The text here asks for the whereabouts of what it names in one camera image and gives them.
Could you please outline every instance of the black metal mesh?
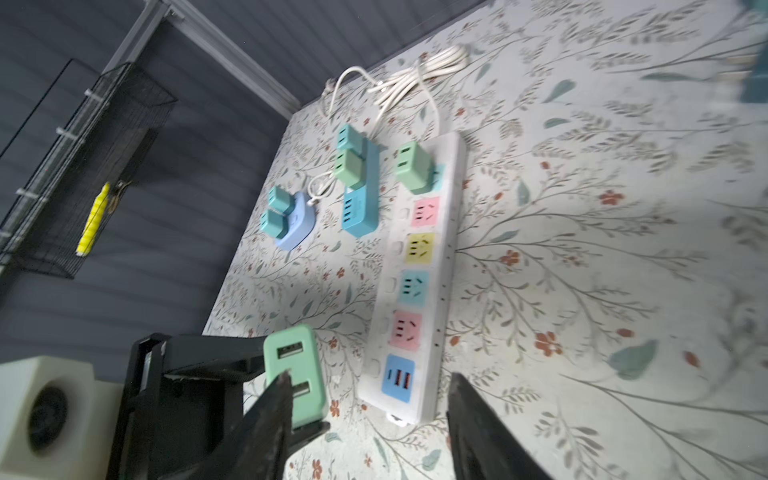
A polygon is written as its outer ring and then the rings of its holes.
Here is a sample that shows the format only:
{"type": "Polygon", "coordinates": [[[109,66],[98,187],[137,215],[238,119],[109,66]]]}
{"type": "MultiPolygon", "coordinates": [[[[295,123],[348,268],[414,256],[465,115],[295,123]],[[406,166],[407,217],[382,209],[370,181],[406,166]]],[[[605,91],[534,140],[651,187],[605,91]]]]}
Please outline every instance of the black metal mesh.
{"type": "MultiPolygon", "coordinates": [[[[165,124],[176,98],[133,64],[103,74],[119,76],[109,105],[91,126],[67,170],[13,257],[23,270],[74,278],[88,257],[75,255],[94,199],[109,182],[130,182],[165,124]]],[[[94,91],[99,91],[99,82],[94,91]]],[[[111,214],[104,213],[98,236],[111,214]]]]}

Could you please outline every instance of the table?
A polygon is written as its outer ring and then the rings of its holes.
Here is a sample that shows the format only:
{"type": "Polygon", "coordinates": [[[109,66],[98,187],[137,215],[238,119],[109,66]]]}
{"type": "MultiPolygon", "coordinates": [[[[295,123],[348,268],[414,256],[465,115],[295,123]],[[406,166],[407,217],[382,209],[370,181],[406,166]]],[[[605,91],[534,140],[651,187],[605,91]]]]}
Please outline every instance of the table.
{"type": "MultiPolygon", "coordinates": [[[[286,253],[257,229],[266,192],[306,186],[339,126],[365,131],[377,109],[358,79],[332,121],[314,104],[293,116],[205,329],[315,329],[332,429],[287,478],[451,478],[453,371],[553,478],[766,478],[768,111],[729,101],[714,77],[731,67],[713,61],[753,50],[766,24],[730,2],[613,3],[491,2],[376,69],[472,52],[433,84],[470,151],[427,425],[389,424],[356,382],[394,154],[434,112],[415,93],[385,117],[375,233],[341,230],[337,183],[286,253]]],[[[263,388],[247,386],[246,407],[263,388]]]]}

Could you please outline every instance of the black wire basket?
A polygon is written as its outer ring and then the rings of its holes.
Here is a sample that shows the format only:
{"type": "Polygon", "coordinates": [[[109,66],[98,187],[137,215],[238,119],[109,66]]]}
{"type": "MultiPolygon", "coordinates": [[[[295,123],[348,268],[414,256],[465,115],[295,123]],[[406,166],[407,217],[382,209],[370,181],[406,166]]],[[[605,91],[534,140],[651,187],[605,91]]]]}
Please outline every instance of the black wire basket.
{"type": "Polygon", "coordinates": [[[109,182],[109,207],[92,244],[176,103],[168,90],[134,64],[104,73],[90,92],[86,101],[101,102],[101,111],[74,141],[71,159],[58,177],[35,199],[32,214],[17,226],[16,236],[22,238],[18,248],[6,252],[22,270],[74,278],[88,258],[76,250],[94,199],[109,182]]]}

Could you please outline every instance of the yellow marker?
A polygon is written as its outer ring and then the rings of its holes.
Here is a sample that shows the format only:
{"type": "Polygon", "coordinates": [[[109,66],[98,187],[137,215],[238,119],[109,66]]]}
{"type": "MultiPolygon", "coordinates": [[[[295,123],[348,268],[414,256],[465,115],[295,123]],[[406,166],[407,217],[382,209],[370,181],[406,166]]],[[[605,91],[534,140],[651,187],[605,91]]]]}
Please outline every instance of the yellow marker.
{"type": "Polygon", "coordinates": [[[96,240],[96,232],[98,232],[98,226],[101,224],[101,218],[104,216],[104,210],[107,209],[107,195],[109,194],[109,182],[104,184],[101,188],[101,193],[96,196],[94,205],[91,207],[91,212],[88,214],[88,221],[85,222],[85,228],[83,229],[83,236],[80,237],[80,243],[78,243],[78,250],[76,252],[78,257],[85,257],[91,252],[91,248],[94,246],[94,240],[96,240]]]}

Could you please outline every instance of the yellow power outlet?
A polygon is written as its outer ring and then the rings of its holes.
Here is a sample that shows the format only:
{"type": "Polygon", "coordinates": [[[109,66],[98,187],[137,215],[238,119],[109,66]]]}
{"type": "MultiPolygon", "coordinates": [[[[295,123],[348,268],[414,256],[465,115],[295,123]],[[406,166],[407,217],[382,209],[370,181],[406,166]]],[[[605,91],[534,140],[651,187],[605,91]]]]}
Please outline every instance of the yellow power outlet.
{"type": "Polygon", "coordinates": [[[432,263],[434,233],[411,233],[406,239],[406,264],[429,265],[432,263]]]}

